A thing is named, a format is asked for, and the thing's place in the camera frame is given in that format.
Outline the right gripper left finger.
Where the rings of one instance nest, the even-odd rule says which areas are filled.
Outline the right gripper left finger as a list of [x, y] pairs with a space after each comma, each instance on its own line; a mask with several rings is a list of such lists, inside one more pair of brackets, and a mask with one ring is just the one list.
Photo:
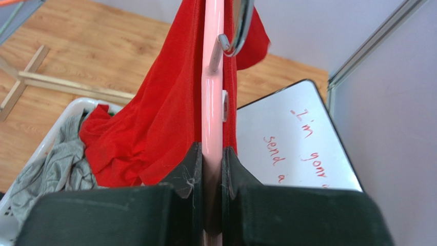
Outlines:
[[16, 245], [201, 245], [202, 149], [158, 184], [57, 192], [31, 210]]

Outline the pink hanger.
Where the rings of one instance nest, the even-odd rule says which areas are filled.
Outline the pink hanger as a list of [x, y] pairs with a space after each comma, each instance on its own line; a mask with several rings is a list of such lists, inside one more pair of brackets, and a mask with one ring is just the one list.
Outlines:
[[202, 61], [203, 245], [221, 245], [220, 218], [223, 159], [223, 122], [227, 118], [227, 92], [223, 90], [223, 58], [234, 57], [248, 35], [253, 1], [232, 1], [234, 34], [224, 34], [225, 2], [206, 1]]

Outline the red t shirt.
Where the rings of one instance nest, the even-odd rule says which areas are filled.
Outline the red t shirt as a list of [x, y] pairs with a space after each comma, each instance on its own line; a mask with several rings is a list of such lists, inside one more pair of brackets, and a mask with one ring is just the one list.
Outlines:
[[79, 136], [97, 184], [153, 185], [202, 139], [204, 1], [182, 1], [136, 96], [114, 116], [98, 105]]

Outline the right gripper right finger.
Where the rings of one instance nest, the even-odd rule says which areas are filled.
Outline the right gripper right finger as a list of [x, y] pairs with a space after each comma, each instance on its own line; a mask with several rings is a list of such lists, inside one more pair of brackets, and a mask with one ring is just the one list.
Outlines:
[[366, 193], [264, 185], [232, 147], [223, 150], [222, 185], [223, 245], [394, 245]]

